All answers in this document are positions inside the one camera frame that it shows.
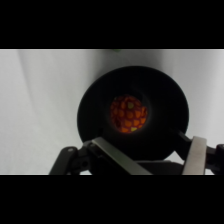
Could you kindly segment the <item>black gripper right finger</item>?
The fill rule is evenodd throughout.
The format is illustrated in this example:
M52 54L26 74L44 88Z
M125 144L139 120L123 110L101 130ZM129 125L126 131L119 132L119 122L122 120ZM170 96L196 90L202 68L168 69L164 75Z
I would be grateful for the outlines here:
M214 175L224 175L224 143L212 148L205 138L189 139L181 131L177 136L176 152L184 161L183 175L204 175L206 169Z

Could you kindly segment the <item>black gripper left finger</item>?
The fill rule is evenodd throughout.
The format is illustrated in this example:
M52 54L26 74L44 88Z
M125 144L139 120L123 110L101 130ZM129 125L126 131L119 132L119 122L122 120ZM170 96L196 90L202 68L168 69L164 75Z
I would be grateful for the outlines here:
M150 172L133 161L104 138L86 141L80 149L62 149L50 170L50 175L150 175Z

